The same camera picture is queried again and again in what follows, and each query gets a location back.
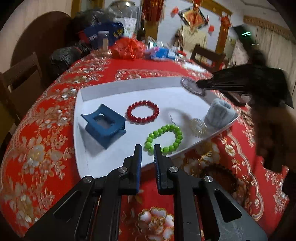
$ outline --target red beaded bracelet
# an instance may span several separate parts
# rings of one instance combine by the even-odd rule
[[[141,106],[141,105],[146,105],[150,108],[153,109],[153,115],[151,116],[147,116],[147,117],[144,117],[144,118],[141,118],[141,117],[135,117],[131,114],[131,111],[133,109],[135,109],[136,107],[138,106]],[[154,121],[156,119],[156,117],[158,116],[159,114],[159,108],[156,104],[154,104],[153,102],[151,102],[150,100],[146,101],[146,100],[140,100],[139,102],[136,101],[135,103],[133,103],[132,105],[130,105],[128,107],[128,110],[126,111],[126,114],[128,116],[128,119],[131,121],[131,122],[138,122],[138,123],[147,123],[147,122],[151,122],[151,121]]]

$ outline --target floral tablecloth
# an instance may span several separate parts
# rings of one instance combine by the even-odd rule
[[[24,236],[80,179],[73,143],[74,105],[80,88],[131,78],[184,75],[199,78],[198,73],[173,62],[114,60],[93,54],[63,73],[28,111],[4,156],[0,205],[13,230]],[[268,235],[277,226],[288,203],[281,190],[287,169],[275,174],[263,168],[262,158],[255,154],[254,131],[242,117],[173,162],[194,176],[211,163],[222,164],[239,180],[233,197]],[[144,173],[139,194],[122,198],[119,239],[173,240],[173,234],[173,197],[160,196],[154,173]]]

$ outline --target silver bolt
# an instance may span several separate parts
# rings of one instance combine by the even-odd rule
[[[213,181],[213,178],[211,176],[205,176],[204,179],[208,183],[211,183]]]
[[[170,167],[170,172],[177,172],[179,169],[177,167]]]
[[[83,180],[84,183],[90,183],[93,180],[93,177],[92,176],[86,176],[82,180]]]
[[[120,168],[118,168],[118,171],[119,171],[120,173],[125,173],[125,172],[128,171],[128,169],[127,169],[126,167],[120,167]]]

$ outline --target green beaded bracelet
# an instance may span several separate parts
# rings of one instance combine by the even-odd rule
[[[171,125],[165,125],[165,126],[159,128],[157,131],[153,131],[153,133],[150,133],[149,136],[146,139],[145,148],[150,153],[153,153],[153,145],[152,145],[153,139],[155,139],[156,137],[158,137],[161,134],[163,134],[165,132],[168,132],[168,131],[173,131],[176,134],[176,140],[169,147],[164,147],[162,149],[162,152],[164,154],[166,154],[166,153],[168,153],[170,151],[171,152],[172,151],[175,151],[179,147],[179,145],[181,143],[181,140],[183,139],[183,136],[182,136],[182,132],[180,131],[180,128],[178,126],[173,125],[173,124],[171,124]]]

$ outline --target white tray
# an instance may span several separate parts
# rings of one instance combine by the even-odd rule
[[[167,156],[172,157],[194,147],[197,143],[209,139],[229,128],[231,123],[222,129],[209,127],[205,138],[193,135],[190,129],[192,118],[204,119],[212,101],[217,96],[211,91],[201,98],[187,92],[180,85],[181,77],[153,77],[111,82],[89,86],[78,91],[74,112],[74,146],[76,163],[80,177],[87,175],[94,178],[106,176],[110,171],[122,166],[124,159],[133,155],[136,144],[141,144],[142,167],[153,162],[153,155],[144,150],[149,133],[174,122],[183,132],[183,140],[176,151]],[[155,121],[138,124],[125,122],[126,133],[104,149],[85,130],[87,124],[80,115],[94,112],[100,104],[104,104],[122,116],[126,115],[129,105],[139,100],[150,100],[158,105],[160,113]],[[137,117],[152,115],[146,106],[132,111]],[[171,145],[175,140],[173,132],[166,132],[153,140],[153,144],[161,147]]]

